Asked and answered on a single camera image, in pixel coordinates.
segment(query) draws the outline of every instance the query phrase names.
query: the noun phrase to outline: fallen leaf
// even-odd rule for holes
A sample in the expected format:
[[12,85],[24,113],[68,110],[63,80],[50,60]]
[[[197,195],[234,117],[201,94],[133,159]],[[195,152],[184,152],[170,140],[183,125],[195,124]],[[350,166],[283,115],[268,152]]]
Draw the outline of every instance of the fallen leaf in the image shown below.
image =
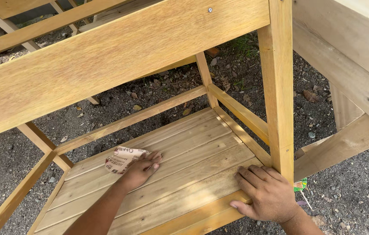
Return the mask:
[[68,136],[64,136],[62,139],[61,139],[61,141],[60,142],[64,142],[64,141],[66,141],[68,139]]
[[306,100],[311,103],[315,103],[319,101],[319,98],[317,97],[317,95],[308,90],[303,90],[303,95],[305,96]]
[[188,108],[188,109],[184,110],[183,111],[183,116],[186,116],[186,115],[190,114],[191,111],[192,111],[191,108]]
[[135,104],[134,105],[134,110],[141,110],[142,109],[142,107],[141,106],[139,106],[139,105],[137,105],[137,104]]

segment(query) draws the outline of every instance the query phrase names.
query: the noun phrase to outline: wood grain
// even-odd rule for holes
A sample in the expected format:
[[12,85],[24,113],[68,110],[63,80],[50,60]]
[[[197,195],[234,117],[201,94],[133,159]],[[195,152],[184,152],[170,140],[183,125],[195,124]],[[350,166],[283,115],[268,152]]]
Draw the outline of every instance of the wood grain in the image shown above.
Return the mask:
[[[59,15],[82,6],[93,6],[94,2],[101,8],[99,0],[95,0]],[[206,10],[209,7],[217,10],[209,13]],[[268,23],[268,3],[265,0],[165,0],[47,46],[43,50],[1,64],[0,132]],[[94,35],[105,40],[96,40]],[[76,67],[72,66],[72,58],[78,59]]]

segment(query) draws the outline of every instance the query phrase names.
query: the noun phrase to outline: unfinished wood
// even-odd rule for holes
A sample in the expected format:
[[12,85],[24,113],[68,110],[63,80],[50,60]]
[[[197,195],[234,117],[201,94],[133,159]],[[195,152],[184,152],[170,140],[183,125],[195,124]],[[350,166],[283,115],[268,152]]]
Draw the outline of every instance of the unfinished wood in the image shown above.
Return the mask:
[[369,1],[300,0],[293,19],[369,72]]
[[257,30],[271,165],[293,183],[292,3],[269,1],[270,24]]
[[295,181],[335,165],[369,149],[369,115],[344,129],[295,161]]
[[244,107],[238,101],[234,100],[227,93],[222,91],[217,86],[210,84],[208,89],[212,94],[219,99],[219,101],[225,105],[239,120],[248,126],[260,139],[262,139],[267,145],[269,143],[268,125],[265,121],[252,113],[249,109]]
[[135,114],[129,115],[125,118],[119,119],[111,124],[108,124],[106,126],[103,126],[101,128],[98,128],[96,130],[90,131],[89,133],[86,133],[82,136],[79,136],[75,139],[72,139],[70,141],[67,141],[63,144],[60,144],[56,147],[55,152],[57,154],[66,153],[72,149],[75,149],[77,147],[80,147],[82,145],[85,145],[87,143],[90,143],[92,141],[95,141],[103,136],[109,135],[115,131],[118,131],[122,128],[125,128],[127,126],[130,126],[132,124],[135,124],[137,122],[140,122],[142,120],[145,120],[149,117],[152,117],[156,114],[159,114],[161,112],[164,112],[170,108],[173,108],[179,104],[182,104],[184,102],[187,102],[191,99],[197,98],[203,94],[206,93],[206,89],[203,86],[199,86],[197,88],[193,88],[187,92],[184,92],[180,95],[177,95],[173,98],[170,98],[168,100],[165,100],[163,102],[160,102],[158,104],[155,104],[147,109],[143,109],[139,112],[136,112]]
[[[55,149],[54,143],[38,129],[32,122],[27,122],[18,126],[18,129],[25,134],[42,152],[49,153]],[[71,169],[74,165],[66,155],[56,155],[53,161],[64,171]]]
[[255,154],[264,166],[271,167],[270,155],[244,131],[221,107],[215,107],[215,112],[232,129],[232,131],[244,142],[244,144]]
[[33,235],[36,228],[40,224],[41,220],[44,218],[46,212],[48,211],[48,208],[51,206],[51,203],[54,201],[58,191],[60,190],[62,184],[64,183],[64,178],[67,176],[68,171],[65,171],[64,174],[62,174],[60,180],[58,181],[57,185],[55,186],[54,190],[52,191],[51,195],[48,197],[47,202],[45,203],[44,207],[41,209],[40,214],[35,219],[35,222],[32,224],[31,228],[28,231],[27,235]]
[[212,78],[210,77],[208,64],[206,63],[205,53],[199,52],[195,56],[200,77],[207,91],[209,105],[211,108],[218,107],[218,99],[208,90],[208,86],[212,84]]
[[25,198],[29,190],[34,186],[42,173],[55,157],[54,152],[46,153],[40,161],[32,168],[27,176],[20,182],[16,189],[9,195],[8,198],[0,206],[0,229]]
[[369,115],[369,72],[293,21],[293,48]]
[[337,131],[348,126],[365,112],[346,97],[334,84],[329,83],[331,88],[332,105],[334,109],[335,124]]

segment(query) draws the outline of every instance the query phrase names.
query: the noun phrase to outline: gravel ground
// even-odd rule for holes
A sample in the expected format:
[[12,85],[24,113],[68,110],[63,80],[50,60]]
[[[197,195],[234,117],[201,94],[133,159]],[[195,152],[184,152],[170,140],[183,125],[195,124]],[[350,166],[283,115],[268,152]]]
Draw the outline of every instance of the gravel ground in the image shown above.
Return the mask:
[[[69,35],[71,35],[71,30],[66,27],[35,41],[44,47],[63,40]],[[256,42],[256,33],[253,32],[219,45],[220,58],[218,58],[216,65],[209,65],[209,70],[214,73],[213,82],[217,86],[225,90],[228,87],[227,82],[229,82],[227,93],[266,120],[260,58],[257,54]],[[5,63],[12,56],[17,58],[26,53],[25,48],[19,46],[1,54],[0,61]],[[212,58],[207,57],[207,60],[210,64]],[[332,103],[326,100],[330,94],[328,80],[295,52],[293,53],[293,62],[294,90],[297,94],[294,97],[294,144],[295,149],[299,149],[336,133],[336,126]],[[189,90],[202,83],[196,64],[183,66],[169,72],[169,79],[172,79],[172,82],[178,85],[177,87],[168,85],[159,89],[150,88],[150,82],[154,79],[159,79],[162,83],[166,82],[164,77],[156,74],[98,94],[101,100],[100,105],[95,106],[87,100],[83,100],[33,122],[58,145],[64,136],[68,135],[68,139],[72,139],[136,112],[132,109],[135,104],[147,108],[158,103],[160,99],[166,100],[180,94],[183,91],[180,90],[181,88]],[[302,91],[311,89],[315,85],[323,90],[316,91],[320,101],[311,103],[304,98]],[[131,97],[132,92],[137,94],[138,99]],[[244,99],[245,94],[249,96],[251,106],[249,106],[247,99]],[[192,112],[208,107],[205,96],[194,99],[190,104],[194,105]],[[93,144],[89,143],[73,152],[68,152],[67,156],[73,162],[78,162],[178,120],[183,116],[184,110],[182,105],[177,106],[105,136]],[[268,151],[264,142],[239,120],[238,122]],[[308,132],[315,133],[316,139],[308,137]],[[43,153],[16,128],[0,134],[0,205],[42,155]],[[2,228],[0,234],[26,234],[61,175],[62,170],[58,166],[54,164],[48,166],[45,173],[42,174]],[[326,225],[321,226],[321,229],[326,234],[369,234],[369,150],[308,177],[308,187],[311,191],[305,191],[305,195],[314,211],[306,206],[303,206],[303,209],[310,215],[324,216]],[[323,195],[331,198],[332,201],[324,200]],[[302,200],[300,194],[297,195],[297,200]],[[349,226],[349,229],[341,227],[340,223]],[[244,217],[218,228],[210,234],[248,235],[284,234],[284,232],[275,223],[253,221]]]

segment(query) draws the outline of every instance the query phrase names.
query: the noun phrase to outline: light wood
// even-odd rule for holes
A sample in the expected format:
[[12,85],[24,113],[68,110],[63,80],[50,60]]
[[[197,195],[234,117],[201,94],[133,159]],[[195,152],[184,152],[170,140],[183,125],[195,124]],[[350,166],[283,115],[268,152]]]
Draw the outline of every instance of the light wood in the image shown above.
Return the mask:
[[208,90],[208,86],[212,84],[212,78],[210,77],[208,64],[206,63],[205,54],[203,52],[196,54],[196,62],[203,85],[206,87],[209,105],[211,108],[218,107],[218,99]]
[[[165,0],[0,65],[0,74],[6,74],[0,76],[0,132],[269,23],[268,4],[265,0],[224,1],[209,4],[209,7],[217,9],[209,13],[206,10],[206,2]],[[65,17],[65,13],[76,13],[76,9],[86,5],[94,6],[94,2],[99,3],[99,0],[37,24],[47,24],[48,20],[61,15]],[[163,18],[160,21],[158,16],[161,13]],[[184,32],[192,37],[183,37]],[[91,35],[99,35],[106,40],[95,41],[95,37]],[[166,56],[173,49],[175,53]],[[136,51],[145,56],[137,58]],[[71,67],[69,58],[79,58],[75,68]]]
[[369,115],[365,114],[295,161],[295,181],[369,149]]
[[219,99],[219,101],[225,105],[239,120],[248,126],[260,139],[262,139],[267,145],[270,145],[268,136],[268,125],[265,121],[252,113],[249,109],[244,107],[238,101],[234,100],[227,93],[222,91],[217,86],[210,84],[208,86],[209,91]]
[[185,93],[177,95],[173,98],[155,104],[147,109],[143,109],[135,114],[129,115],[125,118],[117,120],[111,124],[98,128],[96,130],[90,131],[87,134],[79,136],[75,139],[67,141],[63,144],[60,144],[56,147],[55,152],[57,154],[66,153],[72,149],[95,141],[103,136],[109,135],[115,131],[118,131],[122,128],[135,124],[139,121],[145,120],[149,117],[152,117],[156,114],[164,112],[170,108],[173,108],[179,104],[187,102],[191,99],[197,98],[206,93],[206,89],[203,86],[199,86],[197,88],[193,88]]
[[[5,32],[12,33],[16,30],[18,30],[19,28],[12,23],[10,20],[8,19],[1,19],[0,18],[0,28],[2,28]],[[31,40],[27,40],[27,42],[25,43],[21,43],[22,46],[24,46],[28,51],[33,52],[36,50],[41,49],[35,42],[31,41]]]
[[60,180],[58,181],[57,185],[55,186],[54,190],[52,191],[51,195],[48,197],[47,202],[45,203],[44,207],[41,209],[40,214],[35,219],[35,222],[32,224],[31,228],[28,231],[27,235],[33,235],[36,228],[40,224],[41,220],[44,218],[46,212],[48,211],[48,208],[51,206],[51,203],[54,201],[55,196],[57,195],[58,191],[60,190],[62,184],[64,183],[64,178],[67,176],[68,171],[65,171],[64,174],[62,174]]
[[331,88],[332,105],[334,109],[335,124],[337,131],[348,126],[365,112],[346,97],[334,84],[329,83]]
[[369,115],[369,72],[296,20],[293,49]]
[[54,152],[45,154],[22,180],[22,182],[16,187],[16,189],[9,195],[9,197],[6,198],[4,203],[0,206],[0,229],[13,214],[21,201],[25,198],[29,190],[41,177],[42,173],[52,162],[54,157]]
[[215,107],[215,112],[232,129],[232,131],[244,142],[244,144],[255,154],[264,166],[271,167],[270,155],[244,131],[221,107]]
[[[19,125],[18,129],[41,149],[42,152],[49,153],[55,149],[54,143],[32,122]],[[64,154],[56,155],[53,161],[64,171],[71,169],[74,165]]]
[[257,30],[271,165],[293,183],[292,3],[269,1],[270,24]]

